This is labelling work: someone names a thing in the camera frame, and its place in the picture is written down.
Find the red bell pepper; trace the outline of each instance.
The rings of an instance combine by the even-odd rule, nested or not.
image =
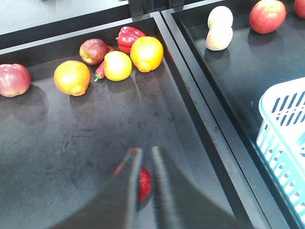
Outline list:
[[[108,48],[108,52],[112,52],[114,51],[114,48],[111,47],[111,46],[107,46]],[[95,70],[95,82],[104,78],[105,77],[105,71],[104,71],[104,68],[105,68],[105,61],[103,61],[100,66]]]
[[[132,48],[132,44],[139,38],[143,37],[145,34],[131,26],[124,26],[121,28],[119,32],[119,36],[117,38],[119,49],[124,53],[130,53],[130,49]]]

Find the red apple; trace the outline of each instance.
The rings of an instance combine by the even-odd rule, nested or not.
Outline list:
[[[115,169],[113,173],[114,176],[118,174],[121,167],[122,164]],[[147,195],[150,193],[151,189],[152,189],[152,176],[146,168],[141,167],[140,178],[139,178],[139,198],[138,198],[139,202],[145,200]]]
[[[295,0],[294,6],[297,16],[305,19],[305,0]]]
[[[286,7],[278,0],[260,0],[250,13],[250,25],[254,31],[267,34],[277,30],[286,18]]]
[[[0,65],[0,94],[14,97],[25,93],[31,84],[29,70],[21,64]]]
[[[86,40],[80,47],[82,60],[92,66],[100,64],[107,52],[106,43],[98,38]]]

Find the white peach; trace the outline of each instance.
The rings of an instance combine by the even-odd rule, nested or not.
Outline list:
[[[217,6],[209,14],[208,27],[210,28],[214,23],[226,24],[228,27],[233,25],[233,14],[226,6]]]
[[[227,48],[233,38],[233,29],[228,25],[215,23],[210,27],[205,40],[205,46],[212,51]]]

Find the blue plastic basket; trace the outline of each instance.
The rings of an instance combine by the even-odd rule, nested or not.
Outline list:
[[[305,77],[270,87],[259,110],[260,156],[305,225]]]

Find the apple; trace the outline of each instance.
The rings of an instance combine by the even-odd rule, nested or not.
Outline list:
[[[250,12],[250,25],[254,31],[267,34],[277,30],[285,21],[286,7],[278,0],[260,0]]]
[[[214,23],[208,32],[205,46],[212,51],[220,51],[227,48],[233,38],[231,26],[222,23]]]
[[[124,52],[112,51],[105,55],[104,73],[107,79],[122,81],[132,73],[132,61]]]
[[[305,19],[305,0],[295,0],[294,7],[297,16]]]
[[[82,60],[88,65],[98,65],[108,53],[106,43],[98,38],[86,40],[80,47],[80,55]]]
[[[231,10],[226,6],[217,6],[212,9],[208,17],[208,27],[210,28],[216,22],[231,27],[233,25],[233,14]]]
[[[113,172],[114,176],[116,176],[119,173],[121,167],[122,167],[122,164],[120,164],[115,169],[115,171]],[[138,201],[142,202],[143,200],[145,200],[146,197],[148,196],[148,194],[150,193],[151,189],[152,189],[152,176],[146,168],[141,167],[140,178],[139,178],[139,197],[138,197]]]
[[[21,64],[0,65],[0,94],[14,97],[24,94],[31,85],[29,70]]]

